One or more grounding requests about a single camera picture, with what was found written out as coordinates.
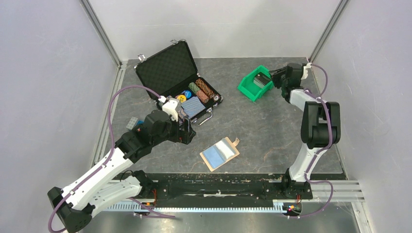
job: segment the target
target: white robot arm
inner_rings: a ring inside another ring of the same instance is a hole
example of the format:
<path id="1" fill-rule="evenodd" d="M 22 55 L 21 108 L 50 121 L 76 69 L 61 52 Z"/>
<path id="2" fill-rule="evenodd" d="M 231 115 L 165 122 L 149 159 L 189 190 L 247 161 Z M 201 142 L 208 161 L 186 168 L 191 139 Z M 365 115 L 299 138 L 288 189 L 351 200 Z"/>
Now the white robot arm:
<path id="1" fill-rule="evenodd" d="M 120 183 L 102 189 L 117 174 L 149 154 L 161 142 L 188 144 L 196 135 L 189 119 L 179 124 L 180 101 L 161 97 L 162 110 L 154 110 L 142 124 L 124 133 L 109 152 L 92 169 L 63 189 L 54 187 L 47 194 L 69 233 L 78 232 L 107 207 L 126 198 L 144 197 L 151 191 L 151 181 L 143 171 L 135 171 Z"/>

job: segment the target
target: gray tabletop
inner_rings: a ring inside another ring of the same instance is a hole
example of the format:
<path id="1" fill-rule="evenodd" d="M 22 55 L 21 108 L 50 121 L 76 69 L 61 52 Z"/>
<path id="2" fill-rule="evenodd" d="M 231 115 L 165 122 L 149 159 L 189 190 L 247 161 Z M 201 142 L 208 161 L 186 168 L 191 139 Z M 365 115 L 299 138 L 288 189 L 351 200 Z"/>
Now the gray tabletop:
<path id="1" fill-rule="evenodd" d="M 240 155 L 214 172 L 284 173 L 295 161 L 302 141 L 300 127 L 302 112 L 288 104 L 279 89 L 266 92 L 256 102 L 250 101 L 238 89 L 242 78 L 259 65 L 269 70 L 287 63 L 304 63 L 304 58 L 203 58 L 195 59 L 199 73 L 224 100 L 213 110 L 213 118 L 202 126 L 193 126 L 197 135 L 189 145 L 164 142 L 153 148 L 130 169 L 145 172 L 210 172 L 200 152 L 224 137 L 240 140 Z M 141 84 L 133 67 L 138 60 L 130 60 L 122 87 Z M 310 73 L 302 86 L 317 92 Z M 129 89 L 119 96 L 113 117 L 115 140 L 127 131 L 131 117 L 144 120 L 156 109 L 146 91 Z M 106 152 L 110 149 L 107 143 Z M 328 150 L 319 160 L 314 173 L 342 173 L 335 148 Z"/>

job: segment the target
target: poker chip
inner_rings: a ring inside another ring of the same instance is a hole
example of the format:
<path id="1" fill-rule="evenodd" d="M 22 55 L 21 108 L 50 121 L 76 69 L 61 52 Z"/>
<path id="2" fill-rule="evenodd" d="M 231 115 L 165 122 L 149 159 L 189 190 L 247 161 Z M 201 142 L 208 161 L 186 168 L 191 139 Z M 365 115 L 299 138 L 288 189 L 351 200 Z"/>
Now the poker chip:
<path id="1" fill-rule="evenodd" d="M 185 95 L 178 95 L 176 97 L 176 99 L 178 99 L 181 103 L 186 101 L 186 96 Z"/>

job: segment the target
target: green plastic bin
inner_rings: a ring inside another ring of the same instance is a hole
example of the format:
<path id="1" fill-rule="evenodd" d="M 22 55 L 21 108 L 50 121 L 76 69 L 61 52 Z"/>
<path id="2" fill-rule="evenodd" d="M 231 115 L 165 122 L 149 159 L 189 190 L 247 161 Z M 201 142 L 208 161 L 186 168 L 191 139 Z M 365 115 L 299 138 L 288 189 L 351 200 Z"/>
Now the green plastic bin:
<path id="1" fill-rule="evenodd" d="M 259 72 L 262 72 L 263 74 L 270 77 L 269 70 L 266 67 L 260 65 L 250 74 L 246 75 L 238 86 L 239 91 L 253 102 L 255 102 L 257 99 L 260 99 L 265 92 L 272 89 L 274 86 L 273 82 L 269 82 L 263 88 L 260 88 L 258 85 L 254 84 L 253 79 L 255 79 L 255 76 L 259 74 Z"/>

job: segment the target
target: stack of poker chips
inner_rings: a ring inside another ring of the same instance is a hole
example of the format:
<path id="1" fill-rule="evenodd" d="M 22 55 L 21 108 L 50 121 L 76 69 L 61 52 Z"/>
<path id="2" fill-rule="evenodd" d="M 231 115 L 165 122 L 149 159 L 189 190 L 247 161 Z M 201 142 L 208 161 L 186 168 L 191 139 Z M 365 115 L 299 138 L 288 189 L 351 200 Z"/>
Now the stack of poker chips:
<path id="1" fill-rule="evenodd" d="M 189 88 L 196 94 L 201 102 L 207 103 L 209 101 L 207 95 L 195 83 L 189 83 Z"/>
<path id="2" fill-rule="evenodd" d="M 203 80 L 198 79 L 195 81 L 195 84 L 200 87 L 200 89 L 207 95 L 209 96 L 209 98 L 213 99 L 213 97 L 215 96 L 215 93 L 206 85 L 205 82 L 203 82 Z"/>

